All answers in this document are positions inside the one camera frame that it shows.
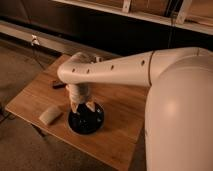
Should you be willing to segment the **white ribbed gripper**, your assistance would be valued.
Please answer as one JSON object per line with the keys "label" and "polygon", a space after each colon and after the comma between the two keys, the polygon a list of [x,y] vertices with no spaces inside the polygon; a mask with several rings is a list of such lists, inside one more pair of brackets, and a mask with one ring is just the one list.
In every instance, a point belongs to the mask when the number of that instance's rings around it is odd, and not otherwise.
{"label": "white ribbed gripper", "polygon": [[69,93],[69,99],[71,101],[71,110],[73,113],[77,113],[79,104],[86,103],[86,106],[95,112],[95,102],[91,100],[90,88],[87,84],[67,84],[66,89]]}

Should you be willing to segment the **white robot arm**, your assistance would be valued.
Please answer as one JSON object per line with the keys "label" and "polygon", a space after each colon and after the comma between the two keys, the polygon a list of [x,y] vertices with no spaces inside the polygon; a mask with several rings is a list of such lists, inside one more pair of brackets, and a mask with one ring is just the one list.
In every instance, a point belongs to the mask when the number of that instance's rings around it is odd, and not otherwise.
{"label": "white robot arm", "polygon": [[60,65],[70,99],[79,83],[147,86],[147,171],[213,171],[213,52],[199,47],[156,50],[93,63],[77,53]]}

